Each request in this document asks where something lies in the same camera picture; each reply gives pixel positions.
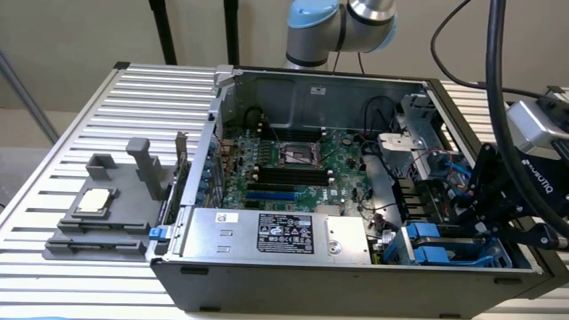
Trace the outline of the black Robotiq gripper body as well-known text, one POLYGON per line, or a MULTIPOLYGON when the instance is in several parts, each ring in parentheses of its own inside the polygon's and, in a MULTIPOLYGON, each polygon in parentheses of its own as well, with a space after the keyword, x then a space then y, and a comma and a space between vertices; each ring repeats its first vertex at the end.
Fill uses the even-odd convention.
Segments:
MULTIPOLYGON (((499 199, 509 202, 507 209, 508 214, 513 217, 535 216, 527 201, 524 200, 512 180, 512 177, 505 168, 503 156, 499 152, 497 144, 492 144, 495 148, 493 156, 496 159, 492 164, 493 184, 499 185, 499 199)), ((556 214, 567 221, 568 220, 568 172, 564 160, 552 160, 548 158, 520 154, 520 164, 529 176, 531 182, 541 196, 548 202, 549 207, 556 214)))

